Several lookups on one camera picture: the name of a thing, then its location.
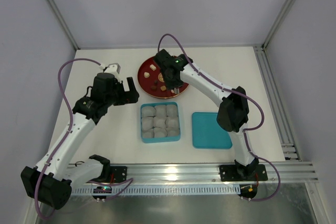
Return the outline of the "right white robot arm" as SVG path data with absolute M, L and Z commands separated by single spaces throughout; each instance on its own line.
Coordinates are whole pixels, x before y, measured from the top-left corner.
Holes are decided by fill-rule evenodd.
M 162 49 L 154 56 L 154 62 L 169 89 L 178 89 L 187 83 L 215 103 L 218 107 L 217 124 L 228 132 L 234 148 L 236 173 L 243 180 L 253 179 L 259 160 L 251 149 L 246 132 L 249 107 L 245 90 L 222 84 L 184 54 L 173 57 Z

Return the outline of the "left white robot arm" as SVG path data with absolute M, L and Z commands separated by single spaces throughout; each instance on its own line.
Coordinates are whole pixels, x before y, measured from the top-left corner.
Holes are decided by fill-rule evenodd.
M 131 77 L 129 90 L 114 74 L 99 73 L 88 88 L 90 96 L 79 99 L 70 112 L 70 121 L 47 154 L 21 172 L 21 179 L 30 198 L 59 210 L 70 198 L 72 190 L 93 181 L 104 183 L 111 178 L 110 160 L 91 155 L 82 165 L 69 169 L 68 164 L 87 135 L 106 115 L 110 106 L 137 103 L 139 93 Z

